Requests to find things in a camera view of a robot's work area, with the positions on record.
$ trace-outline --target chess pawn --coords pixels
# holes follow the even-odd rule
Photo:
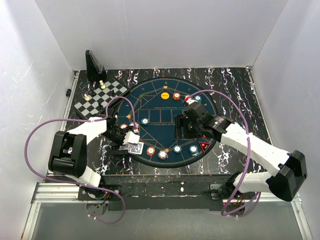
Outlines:
[[[104,84],[104,82],[102,80],[100,80],[100,87],[101,89],[105,89],[106,88],[106,85]]]
[[[89,100],[90,100],[90,97],[89,97],[87,94],[84,94],[83,97],[84,97],[84,99],[85,99],[86,101],[89,101]]]

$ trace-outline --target poker mat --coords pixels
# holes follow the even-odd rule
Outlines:
[[[175,116],[183,114],[185,96],[203,90],[198,85],[175,77],[158,77],[138,83],[130,89],[127,98],[134,107],[135,121],[139,124],[140,142],[144,143],[141,155],[132,158],[156,168],[177,168],[192,164],[208,153],[216,141],[211,138],[176,140]],[[174,93],[180,93],[179,100],[173,99]],[[201,93],[201,103],[212,114],[218,114],[217,107],[208,93]],[[133,122],[133,112],[126,101],[116,107],[118,125]],[[141,120],[147,118],[148,125]],[[174,146],[181,146],[181,152],[174,152]],[[198,155],[190,153],[190,147],[197,146]],[[147,155],[148,147],[154,147],[155,153]],[[166,159],[158,157],[159,151],[167,152]]]

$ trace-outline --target red triangle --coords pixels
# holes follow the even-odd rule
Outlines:
[[[199,142],[199,144],[200,144],[200,147],[201,147],[201,149],[202,149],[202,151],[205,153],[206,152],[206,150],[209,148],[209,146],[211,145],[211,143],[209,143],[209,142],[203,142],[203,141],[200,141]]]

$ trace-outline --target yellow circle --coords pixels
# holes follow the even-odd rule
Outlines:
[[[163,92],[163,93],[161,94],[161,98],[162,98],[162,99],[168,99],[168,98],[169,98],[169,93]]]

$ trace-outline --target chessboard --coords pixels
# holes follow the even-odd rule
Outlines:
[[[87,94],[87,99],[89,100],[86,100],[83,95],[83,98],[73,106],[74,111],[82,119],[88,120],[94,114],[101,113],[111,99],[122,96],[128,91],[125,86],[114,79],[110,79],[104,83],[105,89],[101,89],[99,83],[96,85],[98,85],[98,87],[95,87],[93,91]]]

